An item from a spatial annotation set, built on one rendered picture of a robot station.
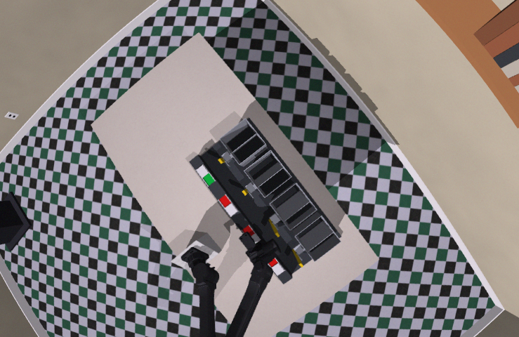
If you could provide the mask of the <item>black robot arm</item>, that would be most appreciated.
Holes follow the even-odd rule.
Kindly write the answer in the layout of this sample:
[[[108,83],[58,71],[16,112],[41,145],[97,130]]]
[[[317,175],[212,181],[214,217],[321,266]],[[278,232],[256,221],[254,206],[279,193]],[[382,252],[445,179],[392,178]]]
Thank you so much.
[[[273,269],[268,265],[281,254],[274,239],[261,244],[255,243],[248,231],[239,237],[247,248],[249,259],[254,267],[244,297],[237,309],[233,321],[225,337],[243,337],[251,321],[256,306],[273,275]],[[258,248],[258,249],[257,249]],[[252,252],[252,253],[251,253]],[[216,337],[214,291],[219,280],[219,273],[206,263],[209,255],[195,247],[191,247],[181,260],[188,263],[199,289],[199,337]],[[266,276],[265,276],[266,275]]]

